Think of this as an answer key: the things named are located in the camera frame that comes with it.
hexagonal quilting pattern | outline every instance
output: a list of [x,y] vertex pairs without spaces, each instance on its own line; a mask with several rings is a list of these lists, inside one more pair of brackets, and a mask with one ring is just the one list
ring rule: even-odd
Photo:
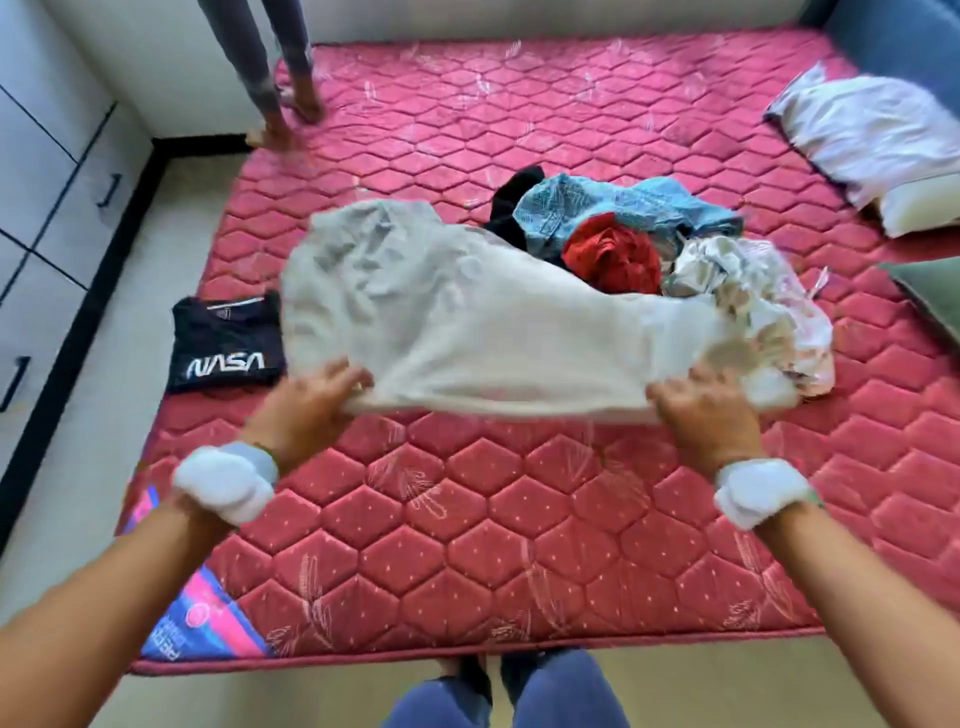
[[[760,121],[813,62],[851,70],[822,36],[341,46],[316,57],[330,118],[300,128],[306,153],[296,163],[250,156],[202,296],[274,284],[308,216],[328,207],[390,196],[476,224],[527,164],[619,184],[673,175],[738,209],[748,234],[780,245],[807,285],[829,267],[819,301],[835,324],[836,390],[784,413],[765,442],[812,477],[835,518],[960,609],[947,578],[960,564],[960,382],[873,267],[917,255],[924,237],[892,246]],[[288,82],[282,68],[278,80]],[[931,234],[938,255],[960,253],[950,235]],[[191,449],[234,437],[262,395],[164,400],[127,503],[148,484],[164,492]],[[272,661],[816,625],[766,549],[718,517],[709,486],[679,466],[657,428],[363,417],[278,490],[208,562]]]

black handle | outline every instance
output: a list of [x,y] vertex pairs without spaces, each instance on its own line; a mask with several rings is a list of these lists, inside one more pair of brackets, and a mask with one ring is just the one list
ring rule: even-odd
[[103,209],[113,201],[113,195],[116,194],[117,187],[120,186],[120,181],[123,179],[123,175],[115,172],[114,174],[110,175],[110,178],[112,179],[112,182],[110,183],[110,189],[107,190],[107,196],[97,203],[97,207],[100,209]]
[[16,372],[13,373],[13,379],[10,382],[10,386],[7,387],[7,394],[3,396],[3,401],[0,401],[0,413],[6,412],[10,407],[10,403],[13,401],[13,395],[16,394],[16,388],[20,386],[20,382],[23,381],[23,376],[27,374],[27,365],[30,364],[30,357],[18,356],[15,361]]

cabinet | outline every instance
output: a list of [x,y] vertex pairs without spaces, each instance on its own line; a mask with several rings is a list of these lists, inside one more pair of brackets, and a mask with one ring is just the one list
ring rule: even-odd
[[[151,151],[43,7],[0,0],[0,473]],[[48,409],[37,416],[52,420]],[[8,500],[0,492],[0,511]]]

white tile floor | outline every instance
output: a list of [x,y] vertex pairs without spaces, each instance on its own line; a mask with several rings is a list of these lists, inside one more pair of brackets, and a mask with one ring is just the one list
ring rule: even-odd
[[[242,161],[170,166],[0,562],[0,622],[107,545],[166,379],[170,306],[196,288]],[[882,725],[822,638],[595,654],[637,728]],[[94,725],[376,726],[404,691],[435,674],[433,663],[418,662],[128,677]],[[495,702],[493,724],[510,725],[498,685]]]

baseboard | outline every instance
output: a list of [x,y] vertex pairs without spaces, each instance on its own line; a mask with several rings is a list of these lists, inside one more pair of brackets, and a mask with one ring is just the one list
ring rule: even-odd
[[13,451],[7,470],[0,478],[0,554],[27,502],[27,495],[57,431],[60,416],[70,400],[107,304],[123,273],[133,240],[154,201],[167,164],[173,158],[233,155],[249,150],[242,134],[154,139],[150,159],[140,174],[97,275],[90,283],[80,310],[63,340],[60,353]]
[[247,138],[241,133],[172,136],[167,139],[154,139],[154,149],[169,159],[240,155],[250,151],[250,147],[247,146]]

